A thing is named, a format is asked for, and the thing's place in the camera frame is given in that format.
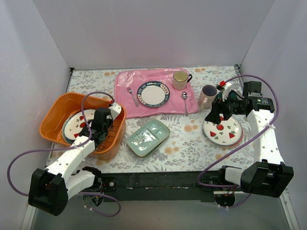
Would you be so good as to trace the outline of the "orange plastic bin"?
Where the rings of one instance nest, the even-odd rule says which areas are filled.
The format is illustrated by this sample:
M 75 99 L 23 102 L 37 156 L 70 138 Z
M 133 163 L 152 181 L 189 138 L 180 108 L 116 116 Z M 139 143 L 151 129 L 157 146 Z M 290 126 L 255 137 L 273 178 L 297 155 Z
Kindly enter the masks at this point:
M 40 125 L 40 134 L 44 139 L 69 147 L 62 137 L 62 127 L 67 119 L 81 111 L 84 94 L 69 92 L 60 96 L 51 107 Z M 91 154 L 100 160 L 110 160 L 119 151 L 120 143 L 126 131 L 126 109 L 122 107 L 121 113 L 113 121 L 108 135 L 103 143 Z

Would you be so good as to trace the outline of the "metal spoon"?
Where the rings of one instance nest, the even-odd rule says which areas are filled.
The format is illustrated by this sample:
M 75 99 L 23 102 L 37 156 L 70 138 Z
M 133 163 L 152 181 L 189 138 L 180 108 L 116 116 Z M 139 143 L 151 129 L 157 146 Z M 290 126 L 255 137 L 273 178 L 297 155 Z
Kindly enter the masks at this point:
M 182 99 L 184 100 L 184 105 L 185 105 L 185 116 L 188 116 L 189 113 L 188 113 L 188 110 L 187 110 L 187 104 L 186 104 L 186 100 L 188 98 L 188 94 L 187 92 L 183 92 L 182 95 L 181 95 Z

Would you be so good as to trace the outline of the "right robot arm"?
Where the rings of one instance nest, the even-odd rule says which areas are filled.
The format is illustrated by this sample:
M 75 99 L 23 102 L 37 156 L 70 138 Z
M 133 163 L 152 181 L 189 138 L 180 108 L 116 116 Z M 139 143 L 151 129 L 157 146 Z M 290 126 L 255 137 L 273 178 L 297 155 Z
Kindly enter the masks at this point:
M 243 170 L 223 166 L 217 178 L 218 187 L 228 190 L 237 185 L 245 193 L 279 197 L 294 176 L 294 170 L 287 166 L 279 152 L 273 122 L 275 103 L 261 93 L 261 82 L 244 83 L 242 99 L 233 98 L 234 90 L 228 82 L 222 81 L 216 88 L 222 97 L 215 99 L 205 121 L 215 125 L 227 121 L 232 115 L 245 115 L 253 138 L 254 162 Z

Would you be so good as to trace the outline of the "white watermelon plate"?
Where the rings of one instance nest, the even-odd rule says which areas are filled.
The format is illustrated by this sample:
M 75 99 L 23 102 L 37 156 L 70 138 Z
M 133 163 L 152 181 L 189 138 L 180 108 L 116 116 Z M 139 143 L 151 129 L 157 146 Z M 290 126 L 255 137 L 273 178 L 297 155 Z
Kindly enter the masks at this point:
M 234 133 L 236 135 L 243 135 L 243 128 L 239 121 L 233 116 L 227 121 L 224 120 L 223 115 L 220 114 L 221 123 L 219 125 L 211 122 L 203 121 L 203 132 L 205 136 L 212 141 L 219 137 L 224 137 L 228 133 Z
M 91 120 L 94 119 L 95 109 L 84 110 L 84 115 L 82 111 L 77 112 L 71 116 L 63 125 L 62 133 L 66 139 L 75 140 L 78 134 L 86 126 L 85 119 L 90 125 Z

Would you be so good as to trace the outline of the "metal fork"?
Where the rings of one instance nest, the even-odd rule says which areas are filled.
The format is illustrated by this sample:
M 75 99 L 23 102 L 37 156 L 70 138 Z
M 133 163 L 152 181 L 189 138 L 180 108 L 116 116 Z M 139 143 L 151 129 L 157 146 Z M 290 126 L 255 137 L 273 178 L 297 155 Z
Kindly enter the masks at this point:
M 132 99 L 133 99 L 133 101 L 134 101 L 135 106 L 138 107 L 138 106 L 139 106 L 139 103 L 138 103 L 137 100 L 135 99 L 135 97 L 134 97 L 134 95 L 133 95 L 133 93 L 132 93 L 132 89 L 131 89 L 130 87 L 128 87 L 128 88 L 127 88 L 127 91 L 128 91 L 128 93 L 132 96 Z

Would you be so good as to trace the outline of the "cream plate dark red rim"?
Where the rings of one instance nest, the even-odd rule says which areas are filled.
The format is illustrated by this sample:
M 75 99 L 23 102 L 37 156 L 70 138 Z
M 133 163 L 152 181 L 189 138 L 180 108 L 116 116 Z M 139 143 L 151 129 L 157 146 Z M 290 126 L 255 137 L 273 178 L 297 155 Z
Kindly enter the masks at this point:
M 66 135 L 65 135 L 65 132 L 64 132 L 64 131 L 65 131 L 65 127 L 66 127 L 68 121 L 69 121 L 69 119 L 67 119 L 67 120 L 65 121 L 65 123 L 64 123 L 64 125 L 63 125 L 63 127 L 62 127 L 62 137 L 63 137 L 63 139 L 64 139 L 64 141 L 65 141 L 66 143 L 72 144 L 72 143 L 74 142 L 74 140 L 71 140 L 71 139 L 67 138 Z

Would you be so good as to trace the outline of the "dark green mug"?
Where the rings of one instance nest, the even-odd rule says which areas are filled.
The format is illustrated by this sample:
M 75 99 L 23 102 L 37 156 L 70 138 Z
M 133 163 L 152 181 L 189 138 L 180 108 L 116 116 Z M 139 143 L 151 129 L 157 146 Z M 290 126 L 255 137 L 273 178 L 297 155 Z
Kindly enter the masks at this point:
M 241 101 L 241 96 L 235 91 L 231 91 L 225 101 L 222 100 L 222 93 L 218 93 L 213 102 L 220 102 L 221 106 L 234 106 Z

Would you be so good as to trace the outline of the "white plate green rim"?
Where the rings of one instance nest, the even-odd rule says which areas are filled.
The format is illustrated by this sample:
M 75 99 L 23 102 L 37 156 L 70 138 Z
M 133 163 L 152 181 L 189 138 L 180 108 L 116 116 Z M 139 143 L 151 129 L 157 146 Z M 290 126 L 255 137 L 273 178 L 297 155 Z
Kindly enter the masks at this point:
M 148 81 L 138 88 L 137 98 L 144 106 L 157 108 L 168 102 L 170 90 L 162 82 Z

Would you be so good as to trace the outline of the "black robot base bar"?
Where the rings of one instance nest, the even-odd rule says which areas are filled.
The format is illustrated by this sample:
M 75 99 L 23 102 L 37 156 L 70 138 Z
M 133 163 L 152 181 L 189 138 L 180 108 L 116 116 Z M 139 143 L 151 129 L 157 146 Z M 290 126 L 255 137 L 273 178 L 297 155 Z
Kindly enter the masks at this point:
M 228 194 L 227 188 L 206 187 L 197 183 L 200 172 L 135 172 L 100 175 L 107 195 L 119 201 L 214 202 L 214 195 Z

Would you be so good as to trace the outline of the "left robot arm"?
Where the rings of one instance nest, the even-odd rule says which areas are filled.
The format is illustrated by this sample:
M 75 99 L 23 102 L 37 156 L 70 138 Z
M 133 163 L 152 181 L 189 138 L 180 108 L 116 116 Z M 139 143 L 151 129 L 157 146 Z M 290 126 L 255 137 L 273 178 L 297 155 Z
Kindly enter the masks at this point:
M 95 151 L 107 137 L 108 129 L 117 117 L 113 107 L 98 108 L 90 126 L 85 126 L 71 149 L 65 151 L 45 169 L 36 169 L 31 178 L 28 203 L 54 216 L 62 213 L 68 200 L 83 189 L 96 192 L 102 180 L 93 169 L 81 170 L 73 175 L 77 166 Z

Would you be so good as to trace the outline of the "light green divided tray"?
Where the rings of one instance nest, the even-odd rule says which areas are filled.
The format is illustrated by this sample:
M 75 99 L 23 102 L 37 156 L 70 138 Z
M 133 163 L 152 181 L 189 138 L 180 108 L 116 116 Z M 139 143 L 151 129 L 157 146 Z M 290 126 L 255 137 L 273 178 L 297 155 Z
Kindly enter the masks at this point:
M 169 128 L 154 119 L 131 134 L 127 145 L 137 156 L 143 158 L 152 154 L 169 135 Z

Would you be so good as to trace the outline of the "pink mug purple inside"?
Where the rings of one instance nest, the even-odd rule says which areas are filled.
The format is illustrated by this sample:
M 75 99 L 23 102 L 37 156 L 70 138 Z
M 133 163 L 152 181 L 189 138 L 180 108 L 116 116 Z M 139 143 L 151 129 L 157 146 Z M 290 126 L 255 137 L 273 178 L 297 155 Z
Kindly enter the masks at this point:
M 212 102 L 215 100 L 217 95 L 217 89 L 212 85 L 203 86 L 199 99 L 198 105 L 200 110 L 204 110 L 206 108 L 211 108 Z

